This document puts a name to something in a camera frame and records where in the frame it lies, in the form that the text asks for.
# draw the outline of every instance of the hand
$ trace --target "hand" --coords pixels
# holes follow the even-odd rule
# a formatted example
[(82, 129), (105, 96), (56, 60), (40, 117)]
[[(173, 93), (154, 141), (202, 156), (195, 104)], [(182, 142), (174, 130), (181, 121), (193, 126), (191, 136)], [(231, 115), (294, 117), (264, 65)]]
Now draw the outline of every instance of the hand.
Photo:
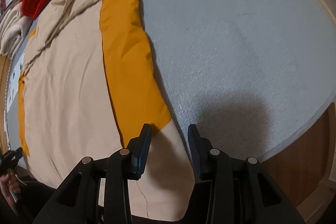
[(16, 204), (9, 189), (12, 189), (15, 194), (19, 194), (21, 189), (14, 172), (11, 169), (8, 169), (7, 172), (7, 175), (0, 177), (0, 189), (9, 206), (17, 214)]

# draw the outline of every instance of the white fleece blanket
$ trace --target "white fleece blanket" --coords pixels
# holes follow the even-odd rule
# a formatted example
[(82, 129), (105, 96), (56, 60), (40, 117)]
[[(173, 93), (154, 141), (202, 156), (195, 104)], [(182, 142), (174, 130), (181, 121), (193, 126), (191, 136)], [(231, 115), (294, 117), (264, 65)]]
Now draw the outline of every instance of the white fleece blanket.
[(0, 54), (14, 57), (33, 22), (21, 13), (21, 2), (7, 11), (0, 22)]

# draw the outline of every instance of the black clamp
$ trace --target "black clamp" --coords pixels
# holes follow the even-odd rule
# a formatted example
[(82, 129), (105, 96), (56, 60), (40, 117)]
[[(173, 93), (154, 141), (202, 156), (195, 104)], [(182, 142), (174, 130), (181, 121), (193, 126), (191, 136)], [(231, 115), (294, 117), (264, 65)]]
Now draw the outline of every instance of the black clamp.
[(196, 176), (211, 180), (206, 224), (305, 223), (256, 158), (230, 158), (201, 138), (194, 124), (188, 127), (188, 141)]
[(14, 168), (17, 166), (17, 163), (22, 158), (23, 150), (21, 147), (19, 147), (15, 151), (7, 151), (3, 155), (0, 155), (0, 176), (6, 175), (7, 170), (11, 169), (14, 170)]
[(84, 157), (42, 208), (33, 224), (97, 223), (100, 179), (106, 178), (104, 223), (131, 224), (127, 180), (144, 172), (152, 131), (144, 124), (140, 136), (109, 158)]

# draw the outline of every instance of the wooden floor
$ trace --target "wooden floor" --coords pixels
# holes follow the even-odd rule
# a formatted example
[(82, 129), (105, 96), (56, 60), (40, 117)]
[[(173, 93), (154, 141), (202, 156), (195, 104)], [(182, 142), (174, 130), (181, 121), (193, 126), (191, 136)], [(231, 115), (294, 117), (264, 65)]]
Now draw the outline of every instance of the wooden floor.
[(263, 162), (294, 206), (304, 201), (323, 177), (329, 150), (328, 110), (293, 144)]

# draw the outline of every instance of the fingers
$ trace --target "fingers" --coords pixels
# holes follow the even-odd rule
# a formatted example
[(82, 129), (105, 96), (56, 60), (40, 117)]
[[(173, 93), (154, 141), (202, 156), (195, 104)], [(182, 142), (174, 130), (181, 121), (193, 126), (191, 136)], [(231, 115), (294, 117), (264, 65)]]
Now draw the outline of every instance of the fingers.
[(7, 184), (9, 182), (9, 179), (10, 179), (9, 174), (2, 175), (2, 176), (0, 176), (0, 183)]
[(9, 185), (12, 185), (12, 184), (17, 183), (17, 182), (18, 182), (18, 180), (17, 180), (14, 172), (10, 171), (9, 172), (9, 181), (8, 181)]
[(21, 192), (21, 189), (20, 189), (18, 179), (15, 176), (15, 173), (11, 169), (8, 169), (7, 172), (9, 175), (9, 180), (8, 180), (9, 187), (13, 190), (15, 194), (19, 194)]

